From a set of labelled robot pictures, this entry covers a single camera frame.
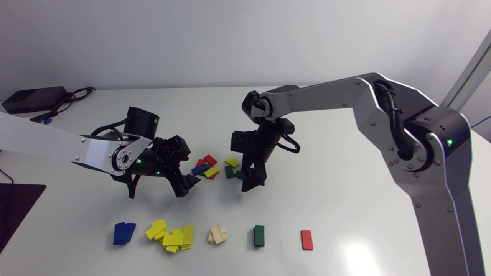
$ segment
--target white table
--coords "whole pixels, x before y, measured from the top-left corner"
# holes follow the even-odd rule
[[[161,117],[157,136],[180,135],[192,153],[189,173],[211,154],[223,169],[234,130],[256,129],[242,112],[251,90],[271,87],[95,91],[50,126],[90,134],[126,117],[128,106]],[[47,188],[0,255],[0,275],[429,275],[409,196],[392,180],[380,152],[357,130],[351,110],[286,116],[299,154],[277,148],[266,164],[266,186],[247,193],[241,181],[203,179],[176,198],[166,179],[142,177],[135,199],[124,184],[83,167],[11,152],[0,167],[17,183]],[[491,144],[472,133],[471,192],[488,270],[491,261],[489,164]],[[193,248],[166,252],[144,231],[165,219],[169,229],[194,225]],[[113,227],[136,223],[130,243],[113,246]],[[206,241],[211,226],[228,240]],[[252,228],[266,227],[266,246],[253,246]],[[314,250],[301,249],[300,230],[312,230]]]

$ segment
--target black cable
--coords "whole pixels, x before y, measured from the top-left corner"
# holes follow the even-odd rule
[[[293,148],[289,148],[289,147],[287,147],[285,145],[282,145],[280,143],[277,143],[277,145],[280,148],[282,148],[282,149],[284,149],[286,151],[293,152],[293,153],[299,153],[300,152],[300,145],[295,140],[293,140],[290,136],[288,136],[287,134],[282,134],[281,137],[283,139],[285,139],[287,142],[289,142],[290,144],[292,144],[295,148],[294,149]]]
[[[93,136],[96,136],[98,135],[99,133],[103,132],[104,130],[108,130],[108,129],[111,129],[111,128],[115,128],[115,127],[118,127],[126,122],[128,122],[130,120],[129,117],[127,117],[126,119],[122,120],[122,121],[119,121],[119,122],[115,122],[115,123],[112,123],[110,125],[106,125],[106,126],[103,126],[103,127],[100,127],[100,128],[97,128],[96,130],[94,130],[90,135],[93,135]]]
[[[14,180],[12,179],[12,177],[10,177],[10,175],[6,174],[3,170],[0,169],[0,172],[2,174],[4,174],[6,177],[8,177],[10,179],[10,181],[12,182],[12,185],[10,186],[10,192],[8,194],[8,198],[7,198],[7,206],[5,207],[5,212],[4,212],[4,215],[3,215],[3,233],[1,235],[1,238],[0,238],[0,243],[3,242],[3,239],[5,238],[5,234],[7,233],[7,215],[8,215],[8,207],[10,206],[10,201],[12,199],[12,194],[13,194],[13,191],[14,191]]]
[[[480,123],[482,123],[482,122],[486,121],[486,120],[487,120],[487,119],[489,119],[489,118],[491,118],[491,115],[490,115],[490,116],[488,116],[488,117],[486,117],[486,118],[484,118],[484,119],[482,119],[482,120],[481,120],[479,123],[477,123],[477,124],[475,124],[475,125],[471,126],[470,128],[477,127],[477,126],[478,126]]]

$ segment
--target green block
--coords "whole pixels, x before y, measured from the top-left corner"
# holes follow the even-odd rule
[[[234,168],[232,166],[225,166],[225,174],[227,175],[227,178],[233,178]]]
[[[244,178],[246,177],[246,174],[243,173],[243,172],[241,172],[240,170],[237,170],[235,172],[234,176],[237,177],[237,178],[240,178],[240,179],[244,180]]]
[[[205,164],[205,166],[206,166],[206,170],[204,170],[204,171],[200,172],[200,173],[199,173],[199,175],[201,175],[201,176],[205,176],[205,172],[206,172],[207,170],[209,170],[209,169],[212,167],[210,164]]]
[[[254,226],[254,246],[264,247],[264,226],[256,225]]]

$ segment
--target yellow block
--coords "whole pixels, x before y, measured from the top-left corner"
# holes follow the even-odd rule
[[[172,252],[172,253],[176,253],[178,249],[179,249],[179,246],[168,246],[165,248],[165,250]]]
[[[147,235],[148,239],[151,240],[153,239],[157,234],[159,234],[162,230],[164,230],[167,227],[165,224],[164,220],[158,220],[152,222],[152,227],[150,229],[145,231],[145,234]]]
[[[183,245],[184,235],[181,233],[164,236],[163,246],[181,246]]]
[[[164,236],[168,235],[169,233],[167,233],[167,227],[160,231],[157,235],[155,235],[154,239],[156,240],[160,240],[161,238],[163,238]]]
[[[184,228],[183,228],[183,234],[184,234],[183,244],[184,245],[191,245],[192,244],[193,233],[194,233],[194,226],[192,226],[192,225],[184,226]]]
[[[206,178],[210,178],[210,177],[214,176],[215,174],[217,174],[219,172],[220,172],[220,168],[219,167],[211,167],[209,170],[207,170],[205,172],[205,176],[206,176]]]
[[[225,159],[225,163],[231,165],[232,167],[236,168],[239,165],[239,162],[235,161],[233,158],[229,157]]]

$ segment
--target wooden block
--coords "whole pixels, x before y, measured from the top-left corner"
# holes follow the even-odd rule
[[[205,176],[206,176],[206,178],[210,178],[210,177],[214,176],[215,174],[217,174],[219,172],[220,172],[220,168],[219,167],[211,167],[209,170],[207,170],[205,172]]]
[[[213,235],[213,239],[215,240],[215,243],[217,245],[223,243],[223,241],[225,241],[223,239],[223,236],[221,235],[221,232],[220,232],[220,227],[217,225],[217,226],[213,226],[211,228],[211,232],[212,232],[212,235]]]
[[[264,247],[264,226],[256,225],[254,226],[254,246]]]
[[[235,161],[233,158],[229,157],[225,159],[225,163],[231,165],[232,167],[236,168],[239,165],[239,162]]]
[[[210,244],[214,244],[215,243],[215,240],[213,239],[213,235],[211,232],[208,232],[208,242]]]
[[[227,178],[234,178],[234,168],[232,166],[225,166],[225,175]]]
[[[194,166],[194,167],[201,166],[201,165],[203,165],[205,162],[206,162],[206,161],[204,161],[203,159],[200,159],[200,160],[198,160],[198,162],[196,163],[196,166]]]
[[[169,233],[167,233],[167,227],[166,227],[164,230],[160,231],[157,235],[155,235],[154,239],[160,240],[160,239],[162,239],[164,236],[166,236],[168,234]]]
[[[303,250],[314,250],[314,244],[312,243],[312,232],[310,232],[310,230],[302,230],[301,234]]]
[[[179,249],[179,246],[167,246],[165,248],[165,250],[172,252],[172,253],[176,253],[178,249]]]
[[[182,233],[174,233],[173,235],[164,236],[162,241],[163,246],[181,246],[183,245],[184,235]]]
[[[205,166],[206,166],[206,170],[209,170],[212,167],[210,164],[205,164]],[[205,171],[200,172],[199,175],[205,176]]]
[[[151,240],[153,239],[158,233],[160,233],[162,230],[164,230],[167,227],[165,224],[164,220],[158,220],[152,222],[152,227],[150,229],[145,231],[145,234],[147,235],[148,239]]]
[[[192,226],[192,225],[184,226],[183,234],[184,234],[183,244],[184,245],[191,245],[192,244],[192,236],[194,234],[194,226]]]
[[[211,156],[211,155],[207,155],[205,156],[205,158],[203,158],[204,160],[206,160],[206,162],[210,163],[210,165],[215,165],[217,163],[217,161]]]

